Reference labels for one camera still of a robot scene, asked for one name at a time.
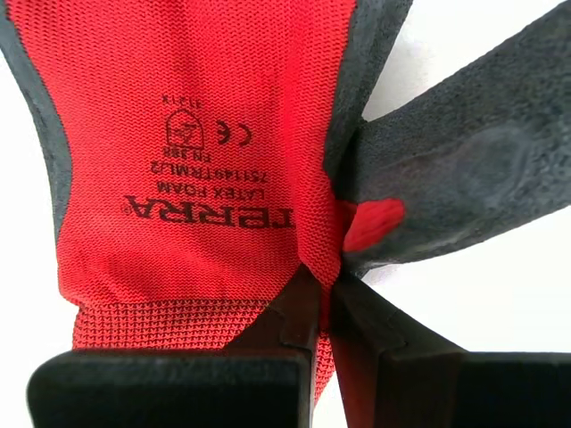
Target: white background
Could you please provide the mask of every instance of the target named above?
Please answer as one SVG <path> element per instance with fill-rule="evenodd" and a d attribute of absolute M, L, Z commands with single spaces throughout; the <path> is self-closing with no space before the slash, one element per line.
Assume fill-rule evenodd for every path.
<path fill-rule="evenodd" d="M 365 111 L 377 118 L 485 54 L 560 0 L 416 0 Z M 29 428 L 26 383 L 70 348 L 76 309 L 57 291 L 46 168 L 0 58 L 0 425 Z M 371 272 L 398 307 L 470 350 L 571 352 L 571 209 L 438 259 Z M 336 379 L 314 428 L 346 427 Z"/>

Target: glove finger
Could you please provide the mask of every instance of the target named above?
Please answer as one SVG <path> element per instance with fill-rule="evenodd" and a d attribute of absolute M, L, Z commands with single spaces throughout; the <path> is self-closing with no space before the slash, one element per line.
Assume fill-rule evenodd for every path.
<path fill-rule="evenodd" d="M 382 242 L 380 235 L 366 250 L 346 252 L 347 263 L 363 269 L 443 255 L 571 203 L 570 25 L 566 1 L 359 129 L 337 197 L 399 200 L 405 214 Z M 363 227 L 353 221 L 350 232 Z"/>

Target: ce mark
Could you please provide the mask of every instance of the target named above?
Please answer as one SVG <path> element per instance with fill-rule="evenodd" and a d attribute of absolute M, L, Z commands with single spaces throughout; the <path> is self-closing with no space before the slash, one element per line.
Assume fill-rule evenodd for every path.
<path fill-rule="evenodd" d="M 228 141 L 230 141 L 230 137 L 232 136 L 230 127 L 223 120 L 217 120 L 216 123 L 218 125 L 218 135 L 219 135 L 218 144 L 220 145 L 227 144 Z M 242 141 L 240 141 L 240 143 L 238 143 L 238 145 L 240 147 L 244 147 L 252 141 L 252 131 L 244 123 L 238 123 L 238 127 L 242 129 L 243 131 L 242 134 L 244 135 L 244 138 L 242 139 Z"/>

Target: brand logo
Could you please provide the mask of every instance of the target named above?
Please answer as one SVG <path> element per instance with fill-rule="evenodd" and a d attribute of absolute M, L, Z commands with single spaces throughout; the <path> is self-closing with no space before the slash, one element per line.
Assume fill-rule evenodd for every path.
<path fill-rule="evenodd" d="M 134 212 L 138 218 L 244 229 L 295 228 L 294 210 L 291 209 L 212 206 L 202 202 L 170 202 L 150 198 L 139 202 L 136 196 L 131 195 L 126 195 L 125 199 L 128 201 L 125 212 Z"/>

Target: glove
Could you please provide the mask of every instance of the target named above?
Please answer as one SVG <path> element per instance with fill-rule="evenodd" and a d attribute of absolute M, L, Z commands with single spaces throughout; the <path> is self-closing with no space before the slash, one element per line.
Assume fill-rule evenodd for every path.
<path fill-rule="evenodd" d="M 534 208 L 562 152 L 546 147 L 542 159 L 528 147 L 568 150 L 557 108 L 569 2 L 468 68 L 483 73 L 473 80 L 461 71 L 427 101 L 364 124 L 409 7 L 0 2 L 0 45 L 46 157 L 60 288 L 79 306 L 75 349 L 219 349 L 304 264 L 323 288 L 319 395 L 333 371 L 328 291 L 342 260 L 430 257 L 568 203 L 550 179 L 545 190 L 567 196 Z M 557 66 L 545 49 L 561 52 Z M 526 77 L 520 63 L 538 54 Z M 495 144 L 506 154 L 484 168 Z M 457 170 L 467 174 L 449 185 Z M 533 213 L 515 216 L 520 206 Z"/>

